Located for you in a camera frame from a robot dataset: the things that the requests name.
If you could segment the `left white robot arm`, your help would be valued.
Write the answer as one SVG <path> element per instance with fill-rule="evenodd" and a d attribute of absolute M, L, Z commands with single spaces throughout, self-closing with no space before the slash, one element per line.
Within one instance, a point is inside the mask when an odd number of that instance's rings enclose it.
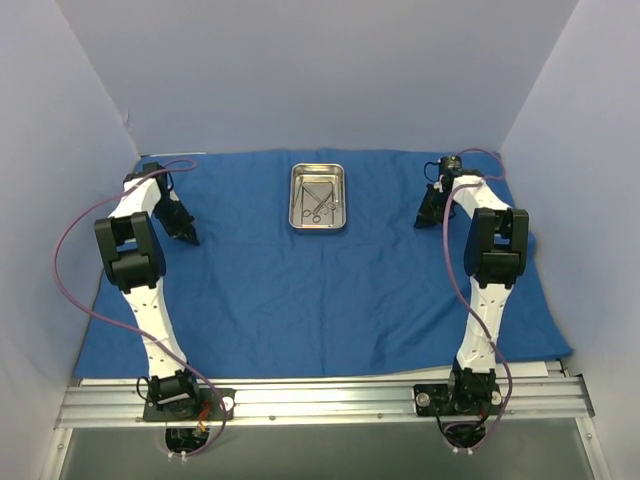
<path fill-rule="evenodd" d="M 152 220 L 171 239 L 198 246 L 194 217 L 174 192 L 167 166 L 146 163 L 125 177 L 123 188 L 126 195 L 115 210 L 94 222 L 101 260 L 109 283 L 122 293 L 142 331 L 149 365 L 147 401 L 190 419 L 200 411 L 202 395 L 166 307 L 167 265 Z"/>

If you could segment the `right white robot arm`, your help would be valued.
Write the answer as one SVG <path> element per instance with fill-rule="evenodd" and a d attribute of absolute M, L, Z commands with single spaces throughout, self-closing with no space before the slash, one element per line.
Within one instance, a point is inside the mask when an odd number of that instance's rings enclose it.
<path fill-rule="evenodd" d="M 435 162 L 437 179 L 427 184 L 414 227 L 443 227 L 445 263 L 454 280 L 450 260 L 448 225 L 458 206 L 471 220 L 463 266 L 471 296 L 465 300 L 456 283 L 454 292 L 467 309 L 464 337 L 454 361 L 454 381 L 444 388 L 444 400 L 455 412 L 469 411 L 480 400 L 477 384 L 469 379 L 495 375 L 496 343 L 508 297 L 524 274 L 529 235 L 529 214 L 515 209 L 493 192 L 480 171 L 463 167 L 460 155 Z"/>

